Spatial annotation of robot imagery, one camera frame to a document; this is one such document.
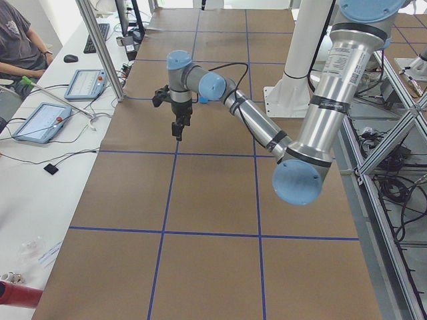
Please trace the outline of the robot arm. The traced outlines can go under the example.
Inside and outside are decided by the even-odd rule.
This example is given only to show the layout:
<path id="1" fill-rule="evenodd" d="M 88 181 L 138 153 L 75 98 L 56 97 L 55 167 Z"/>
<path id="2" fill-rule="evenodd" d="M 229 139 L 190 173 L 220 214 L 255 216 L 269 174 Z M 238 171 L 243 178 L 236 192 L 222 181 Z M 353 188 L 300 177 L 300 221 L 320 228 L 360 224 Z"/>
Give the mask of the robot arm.
<path id="1" fill-rule="evenodd" d="M 330 39 L 332 46 L 308 106 L 298 112 L 300 132 L 292 139 L 227 78 L 195 64 L 187 51 L 167 55 L 166 99 L 181 140 L 190 124 L 192 96 L 223 103 L 277 160 L 272 185 L 292 205 L 315 201 L 332 164 L 331 148 L 371 55 L 385 48 L 404 1 L 340 1 Z"/>

